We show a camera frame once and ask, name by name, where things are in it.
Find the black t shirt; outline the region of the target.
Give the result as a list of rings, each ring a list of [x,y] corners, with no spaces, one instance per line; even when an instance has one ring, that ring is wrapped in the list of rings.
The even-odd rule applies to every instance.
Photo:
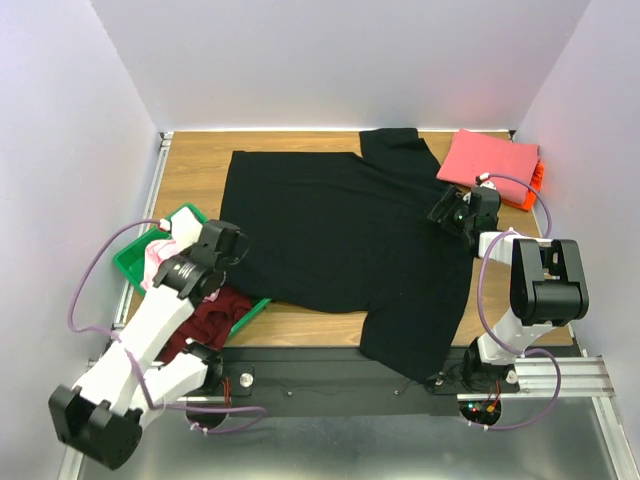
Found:
[[[227,278],[254,297],[364,312],[361,352],[422,383],[443,367],[473,259],[428,217],[446,187],[418,132],[359,140],[358,152],[232,154],[220,217],[249,249]]]

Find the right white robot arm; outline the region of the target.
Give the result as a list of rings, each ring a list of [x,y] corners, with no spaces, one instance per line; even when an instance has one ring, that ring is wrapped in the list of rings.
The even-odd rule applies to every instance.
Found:
[[[541,336],[587,313],[589,296],[577,242],[528,237],[513,229],[500,232],[500,207],[500,194],[484,182],[468,193],[448,187],[427,215],[482,263],[495,261],[510,268],[509,309],[494,326],[484,328],[459,363],[428,381],[436,394],[517,391],[517,359]]]

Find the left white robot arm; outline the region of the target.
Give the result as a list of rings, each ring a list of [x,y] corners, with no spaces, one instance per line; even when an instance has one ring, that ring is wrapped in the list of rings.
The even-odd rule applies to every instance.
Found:
[[[167,365],[152,364],[174,332],[217,290],[242,258],[239,227],[220,220],[162,219],[158,226],[182,250],[161,263],[137,312],[71,387],[48,400],[58,440],[110,470],[124,465],[144,430],[167,411],[198,412],[184,401],[194,390],[215,392],[222,382],[217,354],[190,340]]]

